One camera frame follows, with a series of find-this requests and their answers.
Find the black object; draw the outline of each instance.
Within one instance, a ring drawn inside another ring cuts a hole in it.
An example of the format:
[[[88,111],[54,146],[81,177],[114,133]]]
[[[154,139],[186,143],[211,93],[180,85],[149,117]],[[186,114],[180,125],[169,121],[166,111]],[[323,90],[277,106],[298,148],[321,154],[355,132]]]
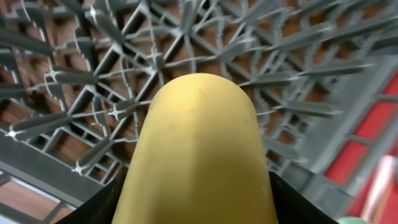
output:
[[[269,172],[269,177],[279,224],[337,224],[276,173]],[[117,181],[105,186],[82,206],[57,222],[57,224],[112,223],[124,178],[125,174],[120,176]]]

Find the yellow bottle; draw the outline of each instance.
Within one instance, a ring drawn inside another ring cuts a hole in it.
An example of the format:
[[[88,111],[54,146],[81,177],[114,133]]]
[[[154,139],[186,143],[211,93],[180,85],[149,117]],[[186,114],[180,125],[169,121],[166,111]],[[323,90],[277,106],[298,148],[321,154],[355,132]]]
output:
[[[154,97],[113,224],[276,224],[256,112],[237,85],[204,73]]]

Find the red object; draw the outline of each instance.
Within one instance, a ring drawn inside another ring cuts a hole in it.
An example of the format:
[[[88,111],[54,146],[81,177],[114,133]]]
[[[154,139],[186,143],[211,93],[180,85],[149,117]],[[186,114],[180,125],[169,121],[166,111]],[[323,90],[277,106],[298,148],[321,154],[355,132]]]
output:
[[[395,77],[391,80],[386,89],[384,89],[383,94],[398,95],[398,72],[395,74]],[[362,123],[358,126],[354,134],[367,139],[375,139],[390,120],[393,113],[397,110],[397,107],[398,105],[395,103],[376,103],[363,119]],[[339,184],[345,183],[358,165],[359,161],[364,155],[366,155],[367,151],[368,147],[364,145],[353,141],[347,142],[325,175]],[[397,151],[398,144],[389,151],[389,154],[396,155]],[[355,198],[347,215],[356,217],[360,216],[371,186],[372,178],[373,174]],[[387,199],[386,207],[381,218],[381,224],[398,223],[397,210],[398,185],[397,182],[395,182],[392,192]]]

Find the light green round object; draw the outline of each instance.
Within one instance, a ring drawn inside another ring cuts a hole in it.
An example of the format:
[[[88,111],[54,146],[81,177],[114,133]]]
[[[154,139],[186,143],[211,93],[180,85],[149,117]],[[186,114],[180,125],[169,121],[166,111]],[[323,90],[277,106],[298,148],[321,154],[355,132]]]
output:
[[[367,221],[358,217],[343,217],[337,219],[339,224],[370,224]]]

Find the yellow container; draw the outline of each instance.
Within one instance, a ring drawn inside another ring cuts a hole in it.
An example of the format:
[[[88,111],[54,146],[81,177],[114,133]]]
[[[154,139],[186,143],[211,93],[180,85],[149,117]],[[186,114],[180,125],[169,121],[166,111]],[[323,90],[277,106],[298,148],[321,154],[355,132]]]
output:
[[[276,224],[256,112],[216,75],[166,84],[149,108],[113,224]]]

